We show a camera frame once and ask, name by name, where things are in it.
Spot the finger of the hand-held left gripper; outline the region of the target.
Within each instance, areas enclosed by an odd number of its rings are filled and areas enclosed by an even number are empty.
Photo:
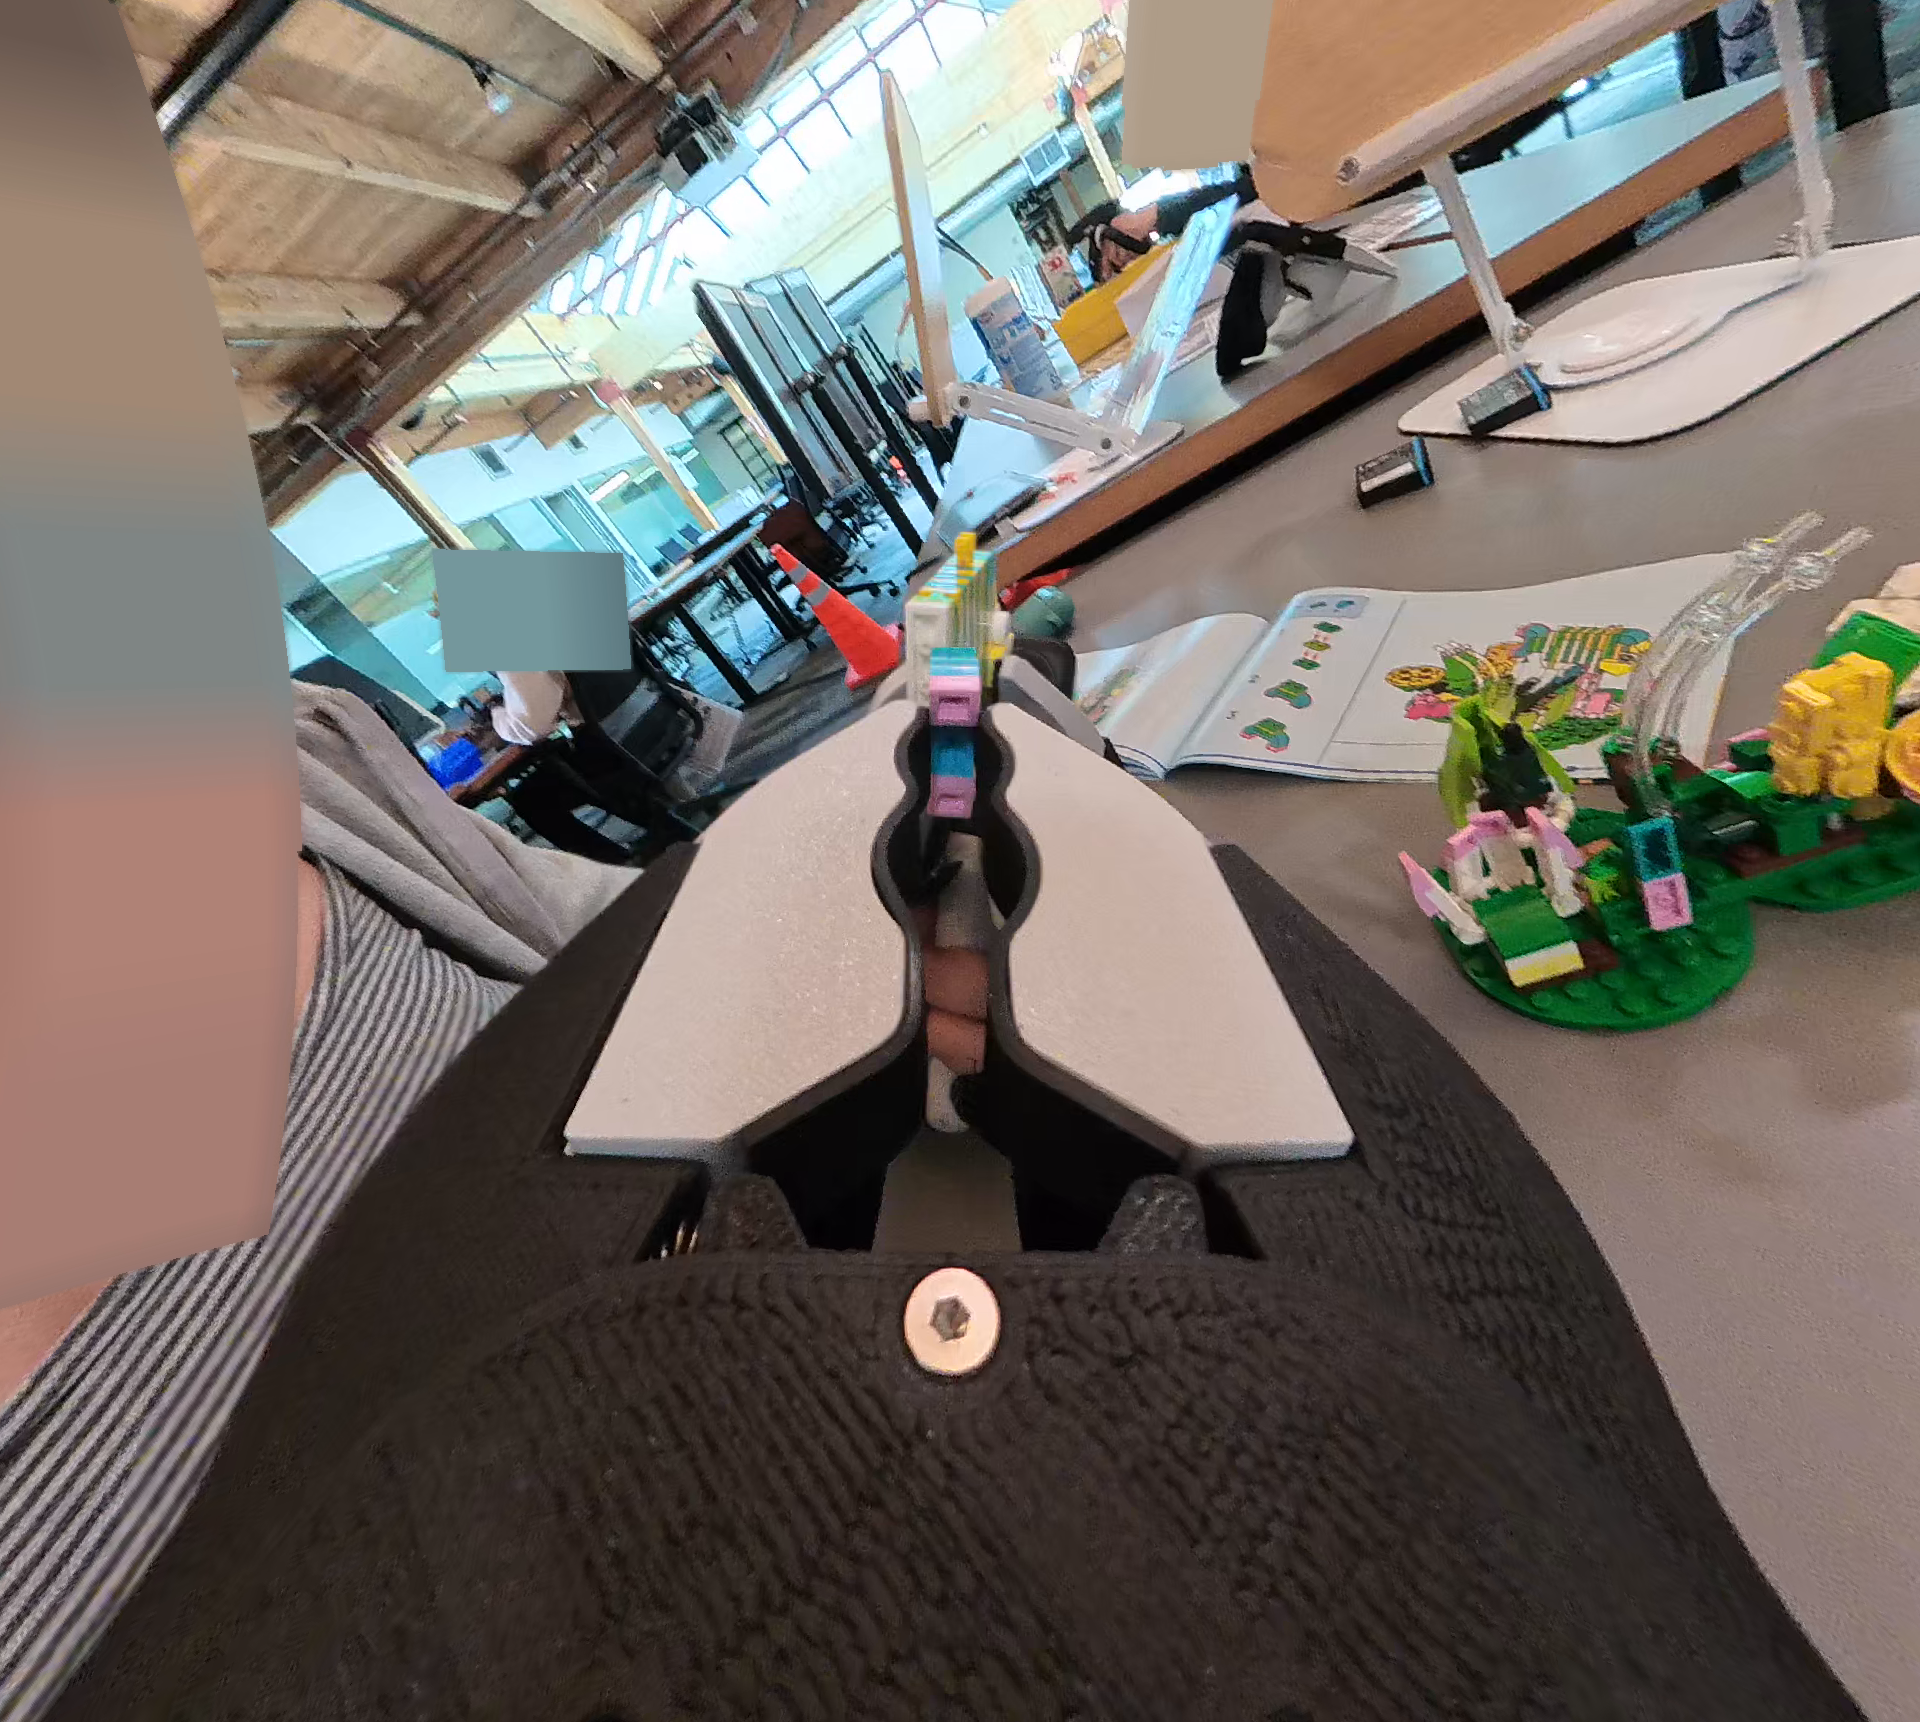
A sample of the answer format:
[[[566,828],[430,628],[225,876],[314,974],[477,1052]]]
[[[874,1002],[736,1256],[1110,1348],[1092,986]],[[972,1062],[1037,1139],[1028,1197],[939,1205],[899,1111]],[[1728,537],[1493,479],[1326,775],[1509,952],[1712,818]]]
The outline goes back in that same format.
[[[1079,706],[1078,656],[1063,637],[1013,637],[998,664],[993,701],[1019,708],[1116,767],[1122,757]]]

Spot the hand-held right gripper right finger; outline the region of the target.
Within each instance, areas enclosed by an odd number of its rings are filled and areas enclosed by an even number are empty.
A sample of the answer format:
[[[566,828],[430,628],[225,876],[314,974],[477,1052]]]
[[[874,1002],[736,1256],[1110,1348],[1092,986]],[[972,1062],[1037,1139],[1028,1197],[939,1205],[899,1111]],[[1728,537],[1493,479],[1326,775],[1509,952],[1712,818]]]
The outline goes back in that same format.
[[[1341,1161],[1353,1126],[1201,832],[1015,706],[979,732],[998,920],[985,1053],[958,1093],[1012,1171],[1019,1245],[1089,1250],[1125,1191]]]

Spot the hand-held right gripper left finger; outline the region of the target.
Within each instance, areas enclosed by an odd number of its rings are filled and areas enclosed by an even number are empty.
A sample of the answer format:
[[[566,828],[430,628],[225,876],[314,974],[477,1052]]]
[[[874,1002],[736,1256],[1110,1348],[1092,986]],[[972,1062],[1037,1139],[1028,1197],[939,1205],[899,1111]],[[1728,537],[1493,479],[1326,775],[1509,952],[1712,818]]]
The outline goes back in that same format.
[[[707,826],[566,1111],[569,1165],[757,1177],[805,1241],[877,1251],[932,1068],[921,724],[876,706]]]

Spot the pink teal brick tower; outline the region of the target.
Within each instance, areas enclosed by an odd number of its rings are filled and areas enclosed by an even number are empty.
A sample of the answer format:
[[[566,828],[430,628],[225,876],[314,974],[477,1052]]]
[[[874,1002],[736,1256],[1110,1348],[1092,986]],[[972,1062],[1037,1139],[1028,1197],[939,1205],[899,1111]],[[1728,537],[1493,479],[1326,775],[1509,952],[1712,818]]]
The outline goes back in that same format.
[[[958,824],[977,804],[979,724],[985,701],[982,656],[965,644],[926,658],[926,815]]]

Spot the striped brick figure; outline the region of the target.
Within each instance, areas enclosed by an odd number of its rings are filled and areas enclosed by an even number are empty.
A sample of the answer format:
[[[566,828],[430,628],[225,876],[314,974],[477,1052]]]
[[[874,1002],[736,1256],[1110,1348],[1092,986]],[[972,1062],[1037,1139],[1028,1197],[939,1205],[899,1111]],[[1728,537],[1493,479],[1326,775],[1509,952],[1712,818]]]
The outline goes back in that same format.
[[[979,547],[974,532],[955,534],[948,558],[903,603],[901,672],[907,700],[927,711],[927,658],[939,645],[977,649],[985,698],[1007,647],[1007,620],[999,608],[996,552]]]

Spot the grey desk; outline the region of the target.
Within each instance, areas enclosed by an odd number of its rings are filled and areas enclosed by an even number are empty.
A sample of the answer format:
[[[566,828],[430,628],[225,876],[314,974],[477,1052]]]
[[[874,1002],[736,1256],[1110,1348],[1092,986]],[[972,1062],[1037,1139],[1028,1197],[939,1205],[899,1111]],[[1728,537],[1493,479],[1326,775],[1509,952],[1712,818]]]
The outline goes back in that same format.
[[[1434,444],[1435,482],[1360,510],[1357,462],[1486,359],[1476,342],[1179,507],[1029,547],[1078,570],[1075,642],[1132,644],[1311,582],[1498,590],[1725,552],[1806,510],[1870,543],[1738,644],[1723,732],[1760,725],[1834,610],[1915,558],[1915,305],[1688,434]],[[1738,992],[1676,1028],[1556,1034],[1423,940],[1395,851],[1428,788],[1234,770],[1166,796],[1246,847],[1452,1040],[1591,1229],[1721,1503],[1872,1717],[1915,1717],[1915,902],[1763,912]]]
[[[1460,180],[1495,278],[1544,310],[1635,248],[1637,229],[1787,138],[1778,73],[1725,86]],[[1212,497],[1237,475],[1353,414],[1484,335],[1452,237],[1399,248],[1395,272],[1280,358],[1231,384],[1210,359],[1174,369],[1156,404],[1179,431],[1022,530],[996,528],[1003,584],[1068,574]]]

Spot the person's left hand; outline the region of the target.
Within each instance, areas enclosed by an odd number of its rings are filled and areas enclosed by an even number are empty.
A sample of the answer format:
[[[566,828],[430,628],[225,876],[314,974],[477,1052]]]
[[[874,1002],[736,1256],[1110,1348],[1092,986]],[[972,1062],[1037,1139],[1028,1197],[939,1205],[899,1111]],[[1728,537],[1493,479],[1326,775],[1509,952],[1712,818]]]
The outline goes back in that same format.
[[[987,956],[976,945],[939,942],[930,923],[921,938],[921,971],[926,1053],[951,1078],[972,1078],[987,1058]]]

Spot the brick instruction booklet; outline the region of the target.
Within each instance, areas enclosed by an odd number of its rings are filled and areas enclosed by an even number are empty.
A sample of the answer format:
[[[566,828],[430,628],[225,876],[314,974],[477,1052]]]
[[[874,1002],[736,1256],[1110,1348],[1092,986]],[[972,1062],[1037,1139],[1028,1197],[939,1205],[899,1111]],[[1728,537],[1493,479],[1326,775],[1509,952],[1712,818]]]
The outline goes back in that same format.
[[[1188,766],[1337,781],[1430,781],[1455,701],[1570,676],[1537,738],[1573,781],[1603,778],[1632,672],[1732,554],[1508,588],[1321,584],[1264,620],[1216,613],[1075,658],[1075,701],[1143,779]]]

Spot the white wipes tub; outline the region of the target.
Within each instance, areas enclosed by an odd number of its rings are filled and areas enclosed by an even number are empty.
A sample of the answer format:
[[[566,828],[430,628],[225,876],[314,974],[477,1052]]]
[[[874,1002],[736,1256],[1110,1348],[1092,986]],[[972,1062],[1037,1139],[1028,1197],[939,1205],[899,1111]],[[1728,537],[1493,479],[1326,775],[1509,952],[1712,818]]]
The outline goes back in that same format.
[[[999,386],[1028,400],[1057,402],[1068,384],[1037,318],[1006,278],[987,278],[965,297],[965,318]]]

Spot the person's torso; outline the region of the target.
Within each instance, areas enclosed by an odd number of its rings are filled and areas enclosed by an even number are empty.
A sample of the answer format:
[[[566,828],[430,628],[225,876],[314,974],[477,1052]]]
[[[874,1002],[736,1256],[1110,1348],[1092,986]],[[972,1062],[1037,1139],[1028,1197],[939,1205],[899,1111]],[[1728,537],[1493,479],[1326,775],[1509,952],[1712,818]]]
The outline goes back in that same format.
[[[443,1069],[640,880],[456,804],[369,701],[291,681],[295,1009],[259,1237],[3,1310],[1,1713],[45,1716],[178,1532],[299,1270]]]

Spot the yellow bin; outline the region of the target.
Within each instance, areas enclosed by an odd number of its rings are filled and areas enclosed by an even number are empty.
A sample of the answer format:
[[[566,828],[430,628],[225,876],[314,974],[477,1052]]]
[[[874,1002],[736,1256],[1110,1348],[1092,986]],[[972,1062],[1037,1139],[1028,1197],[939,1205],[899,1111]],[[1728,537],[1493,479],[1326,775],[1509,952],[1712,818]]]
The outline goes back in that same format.
[[[1137,340],[1172,254],[1174,244],[1151,245],[1054,316],[1057,343],[1079,373],[1094,373],[1099,358]]]

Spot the clear acrylic stand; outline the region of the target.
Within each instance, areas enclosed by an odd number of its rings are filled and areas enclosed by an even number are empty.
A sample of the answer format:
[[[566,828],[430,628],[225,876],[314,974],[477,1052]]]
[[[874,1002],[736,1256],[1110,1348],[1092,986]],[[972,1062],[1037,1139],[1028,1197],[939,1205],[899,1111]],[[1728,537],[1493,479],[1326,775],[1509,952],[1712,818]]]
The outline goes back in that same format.
[[[1162,381],[1179,343],[1188,338],[1188,325],[1230,237],[1237,208],[1235,192],[1228,192],[1194,212],[1164,263],[1164,278],[1120,368],[1104,414],[1104,421],[1124,437],[1128,447],[1143,436]]]

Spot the black panel cart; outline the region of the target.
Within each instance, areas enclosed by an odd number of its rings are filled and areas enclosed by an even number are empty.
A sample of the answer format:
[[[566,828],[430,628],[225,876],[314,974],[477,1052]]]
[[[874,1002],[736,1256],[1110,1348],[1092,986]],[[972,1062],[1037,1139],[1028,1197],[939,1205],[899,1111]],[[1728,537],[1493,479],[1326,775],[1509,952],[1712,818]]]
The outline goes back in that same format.
[[[907,386],[867,332],[840,322],[800,268],[747,284],[696,279],[689,299],[812,510],[861,493],[907,550],[921,547],[951,442],[910,415]]]

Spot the green brick garden model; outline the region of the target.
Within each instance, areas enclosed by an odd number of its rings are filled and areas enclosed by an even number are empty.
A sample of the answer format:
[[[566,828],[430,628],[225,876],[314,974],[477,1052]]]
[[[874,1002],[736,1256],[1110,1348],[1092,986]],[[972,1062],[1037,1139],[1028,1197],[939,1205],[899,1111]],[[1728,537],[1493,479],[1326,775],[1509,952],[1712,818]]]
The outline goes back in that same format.
[[[1832,913],[1915,894],[1915,564],[1838,610],[1762,725],[1695,757],[1738,640],[1870,543],[1817,511],[1744,542],[1656,632],[1527,628],[1442,644],[1438,862],[1412,904],[1476,990],[1527,1020],[1635,1034],[1702,1014],[1753,963],[1757,905]]]

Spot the black white folding stand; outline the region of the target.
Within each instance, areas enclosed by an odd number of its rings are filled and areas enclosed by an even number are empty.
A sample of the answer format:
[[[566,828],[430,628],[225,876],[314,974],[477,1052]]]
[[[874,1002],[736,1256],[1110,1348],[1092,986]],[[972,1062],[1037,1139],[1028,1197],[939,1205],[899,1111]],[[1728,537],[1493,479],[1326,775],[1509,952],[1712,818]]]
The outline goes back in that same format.
[[[1248,204],[1220,250],[1212,368],[1221,386],[1301,343],[1351,307],[1361,291],[1397,278],[1397,265],[1332,228],[1277,217]]]

